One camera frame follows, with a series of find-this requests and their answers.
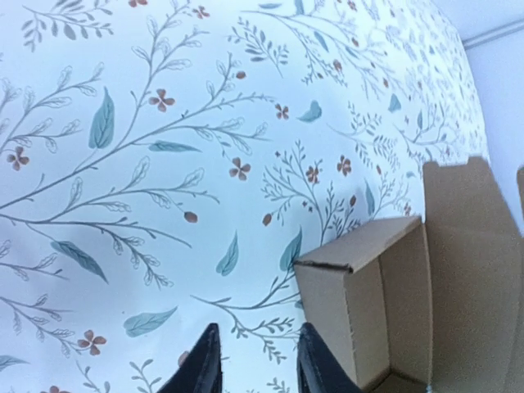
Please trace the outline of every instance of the corrugated cardboard edge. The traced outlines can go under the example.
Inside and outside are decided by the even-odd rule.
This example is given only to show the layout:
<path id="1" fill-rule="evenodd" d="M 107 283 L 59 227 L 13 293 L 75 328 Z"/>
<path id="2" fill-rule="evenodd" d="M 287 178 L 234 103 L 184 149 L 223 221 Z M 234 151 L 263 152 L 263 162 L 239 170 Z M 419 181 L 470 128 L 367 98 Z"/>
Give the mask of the corrugated cardboard edge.
<path id="1" fill-rule="evenodd" d="M 521 198 L 522 213 L 524 214 L 524 166 L 517 171 L 517 185 Z M 513 352 L 509 364 L 508 374 L 504 383 L 504 393 L 522 393 L 524 391 L 524 274 L 522 275 L 522 289 L 520 306 L 517 317 L 517 332 L 513 343 Z"/>

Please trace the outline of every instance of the ceiling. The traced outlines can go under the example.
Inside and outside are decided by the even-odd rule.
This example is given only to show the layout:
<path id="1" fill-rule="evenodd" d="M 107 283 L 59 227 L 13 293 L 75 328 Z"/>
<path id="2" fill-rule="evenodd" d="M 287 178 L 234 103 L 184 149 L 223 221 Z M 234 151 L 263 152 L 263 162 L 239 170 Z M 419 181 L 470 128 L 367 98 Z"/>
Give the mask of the ceiling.
<path id="1" fill-rule="evenodd" d="M 462 39 L 524 18 L 522 0 L 433 0 L 451 19 Z"/>

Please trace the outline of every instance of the flower print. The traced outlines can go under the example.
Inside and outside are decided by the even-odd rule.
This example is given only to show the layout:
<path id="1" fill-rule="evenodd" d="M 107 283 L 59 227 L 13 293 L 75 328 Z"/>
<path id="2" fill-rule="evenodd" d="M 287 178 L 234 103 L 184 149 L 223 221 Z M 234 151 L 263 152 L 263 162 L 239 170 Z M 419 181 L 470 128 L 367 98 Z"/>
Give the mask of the flower print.
<path id="1" fill-rule="evenodd" d="M 411 206 L 409 205 L 408 202 L 406 202 L 406 206 L 404 206 L 404 214 L 406 216 L 410 215 L 411 214 Z"/>
<path id="2" fill-rule="evenodd" d="M 262 220 L 262 224 L 264 224 L 264 226 L 268 226 L 269 224 L 271 224 L 271 219 L 273 218 L 273 215 L 271 213 L 268 213 L 264 216 L 264 219 Z"/>
<path id="3" fill-rule="evenodd" d="M 310 166 L 307 170 L 307 172 L 305 173 L 305 175 L 308 177 L 308 181 L 310 183 L 313 183 L 313 184 L 316 184 L 318 183 L 318 173 L 320 171 L 318 170 L 318 167 L 312 167 Z"/>
<path id="4" fill-rule="evenodd" d="M 193 13 L 196 14 L 196 17 L 198 19 L 204 19 L 204 18 L 209 18 L 210 17 L 210 13 L 206 12 L 206 8 L 203 7 L 203 6 L 199 6 L 198 9 L 194 9 Z"/>
<path id="5" fill-rule="evenodd" d="M 107 343 L 107 340 L 102 336 L 96 336 L 93 333 L 93 330 L 87 330 L 84 333 L 85 340 L 78 340 L 80 348 L 89 348 L 89 353 L 92 356 L 100 354 L 100 350 L 97 346 L 103 346 Z"/>
<path id="6" fill-rule="evenodd" d="M 133 8 L 135 8 L 138 4 L 140 4 L 141 6 L 146 6 L 147 0 L 129 0 L 128 4 Z"/>
<path id="7" fill-rule="evenodd" d="M 333 61 L 333 67 L 335 67 L 335 70 L 338 72 L 342 71 L 342 64 L 338 60 Z"/>
<path id="8" fill-rule="evenodd" d="M 22 154 L 24 153 L 24 148 L 22 146 L 17 146 L 15 149 L 15 154 L 10 154 L 7 156 L 7 162 L 13 163 L 13 169 L 14 170 L 20 170 L 20 165 L 27 165 L 29 163 L 29 157 L 24 157 Z"/>
<path id="9" fill-rule="evenodd" d="M 158 97 L 149 98 L 149 103 L 151 105 L 158 105 L 158 110 L 160 112 L 165 112 L 167 110 L 166 105 L 173 105 L 175 103 L 174 98 L 165 98 L 165 89 L 159 88 L 156 90 Z"/>
<path id="10" fill-rule="evenodd" d="M 191 224 L 196 224 L 198 222 L 198 216 L 192 211 L 184 212 L 183 217 Z"/>
<path id="11" fill-rule="evenodd" d="M 69 393 L 68 391 L 61 391 L 57 386 L 51 386 L 49 391 L 42 391 L 41 393 Z"/>
<path id="12" fill-rule="evenodd" d="M 289 108 L 287 106 L 284 106 L 283 108 L 280 106 L 280 104 L 275 105 L 275 108 L 277 108 L 277 117 L 279 119 L 287 120 L 289 119 Z"/>
<path id="13" fill-rule="evenodd" d="M 337 170 L 342 172 L 344 176 L 347 176 L 347 174 L 351 172 L 351 160 L 341 156 L 341 162 L 337 164 Z"/>
<path id="14" fill-rule="evenodd" d="M 229 170 L 229 175 L 234 178 L 238 175 L 238 178 L 241 181 L 246 181 L 247 176 L 246 174 L 251 170 L 251 165 L 245 164 L 242 165 L 240 158 L 233 158 L 233 164 L 236 166 L 236 168 L 232 168 Z"/>

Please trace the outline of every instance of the teal leaf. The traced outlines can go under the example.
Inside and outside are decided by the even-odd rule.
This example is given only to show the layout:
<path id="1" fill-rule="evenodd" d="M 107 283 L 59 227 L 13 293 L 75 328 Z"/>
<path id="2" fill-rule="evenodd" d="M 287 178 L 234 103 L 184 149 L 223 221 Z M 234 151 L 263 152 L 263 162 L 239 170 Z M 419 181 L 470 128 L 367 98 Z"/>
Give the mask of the teal leaf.
<path id="1" fill-rule="evenodd" d="M 420 111 L 420 113 L 418 113 L 418 117 L 417 117 L 417 125 L 420 129 L 422 129 L 422 111 Z"/>
<path id="2" fill-rule="evenodd" d="M 368 203 L 368 215 L 372 215 L 375 212 L 375 197 L 369 188 L 369 184 L 366 181 L 366 202 Z"/>
<path id="3" fill-rule="evenodd" d="M 57 250 L 58 252 L 66 256 L 69 256 L 72 260 L 77 262 L 80 265 L 80 267 L 86 269 L 90 273 L 96 274 L 106 283 L 109 283 L 107 281 L 106 275 L 102 271 L 102 268 L 97 263 L 97 261 L 92 256 L 80 250 L 74 243 L 52 242 L 51 247 Z"/>
<path id="4" fill-rule="evenodd" d="M 298 118 L 298 120 L 303 121 L 304 123 L 313 123 L 316 119 L 319 119 L 322 116 L 322 108 L 313 100 L 309 105 L 309 109 Z"/>
<path id="5" fill-rule="evenodd" d="M 298 235 L 296 235 L 296 237 L 293 240 L 291 240 L 291 242 L 287 245 L 286 250 L 284 250 L 282 257 L 280 258 L 280 269 L 283 272 L 286 272 L 289 269 L 292 269 L 293 261 L 300 256 L 301 247 L 302 247 L 302 228 L 300 228 Z"/>
<path id="6" fill-rule="evenodd" d="M 326 40 L 324 39 L 324 37 L 318 32 L 315 30 L 314 32 L 314 37 L 317 39 L 317 41 L 320 43 L 320 45 L 322 45 L 322 47 L 326 50 L 326 52 L 329 52 L 329 49 L 328 49 L 328 45 L 326 44 Z"/>
<path id="7" fill-rule="evenodd" d="M 388 111 L 393 113 L 400 111 L 401 109 L 402 105 L 400 104 L 399 98 L 396 96 L 396 94 L 391 94 L 390 107 L 388 108 Z"/>
<path id="8" fill-rule="evenodd" d="M 304 3 L 302 0 L 295 0 L 296 14 L 304 15 Z"/>
<path id="9" fill-rule="evenodd" d="M 183 145 L 182 143 L 156 141 L 149 145 L 151 151 L 171 151 L 173 153 L 182 153 L 184 151 L 200 151 L 193 146 Z"/>
<path id="10" fill-rule="evenodd" d="M 107 88 L 104 88 L 104 101 L 93 117 L 89 147 L 103 149 L 108 147 L 115 133 L 115 103 L 111 99 Z"/>
<path id="11" fill-rule="evenodd" d="M 263 10 L 274 10 L 275 8 L 279 8 L 281 5 L 281 3 L 269 2 L 267 4 L 259 4 L 259 7 Z"/>
<path id="12" fill-rule="evenodd" d="M 224 277 L 229 275 L 238 262 L 238 236 L 235 233 L 235 237 L 229 245 L 228 252 L 220 260 L 219 264 L 216 266 L 216 273 L 222 274 Z"/>
<path id="13" fill-rule="evenodd" d="M 178 307 L 165 311 L 164 313 L 141 313 L 134 317 L 127 318 L 124 322 L 125 333 L 129 337 L 138 337 L 158 329 Z"/>
<path id="14" fill-rule="evenodd" d="M 353 50 L 350 47 L 346 47 L 346 52 L 348 52 L 352 57 L 355 59 L 358 59 L 359 57 L 353 52 Z"/>
<path id="15" fill-rule="evenodd" d="M 28 364 L 25 360 L 10 355 L 0 355 L 0 372 L 16 364 Z"/>

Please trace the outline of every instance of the open cardboard box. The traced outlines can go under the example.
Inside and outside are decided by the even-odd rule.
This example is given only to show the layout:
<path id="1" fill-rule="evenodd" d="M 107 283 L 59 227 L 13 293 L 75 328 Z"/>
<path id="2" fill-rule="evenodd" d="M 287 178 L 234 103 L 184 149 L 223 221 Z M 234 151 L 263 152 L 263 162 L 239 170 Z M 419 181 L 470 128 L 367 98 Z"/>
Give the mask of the open cardboard box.
<path id="1" fill-rule="evenodd" d="M 522 393 L 518 228 L 482 158 L 423 173 L 424 224 L 375 220 L 295 262 L 305 316 L 364 391 Z"/>

